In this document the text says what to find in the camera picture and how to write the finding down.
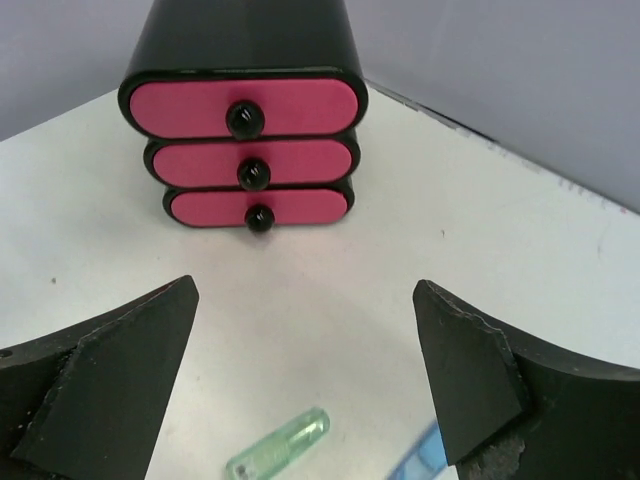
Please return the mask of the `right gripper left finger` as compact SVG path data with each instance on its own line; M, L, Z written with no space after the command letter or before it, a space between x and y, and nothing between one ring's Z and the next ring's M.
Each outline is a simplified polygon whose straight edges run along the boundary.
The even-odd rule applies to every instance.
M185 275L2 348L2 478L144 478L198 302Z

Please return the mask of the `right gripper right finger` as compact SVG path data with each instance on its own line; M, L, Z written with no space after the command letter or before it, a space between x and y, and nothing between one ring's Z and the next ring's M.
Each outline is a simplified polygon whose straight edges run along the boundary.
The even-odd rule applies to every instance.
M639 372L544 341L428 280L417 330L461 479L635 479Z

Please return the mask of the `blue translucent highlighter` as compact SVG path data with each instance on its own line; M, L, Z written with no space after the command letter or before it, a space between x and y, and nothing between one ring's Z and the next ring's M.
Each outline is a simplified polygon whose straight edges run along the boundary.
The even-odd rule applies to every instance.
M439 425L434 421L410 447L387 476L389 480L432 480L446 468L448 461Z

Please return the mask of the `green translucent highlighter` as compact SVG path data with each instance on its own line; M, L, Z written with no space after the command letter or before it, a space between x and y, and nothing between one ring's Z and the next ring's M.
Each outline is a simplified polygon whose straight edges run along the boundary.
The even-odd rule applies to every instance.
M330 430L327 412L313 407L232 457L227 479L272 479L313 447Z

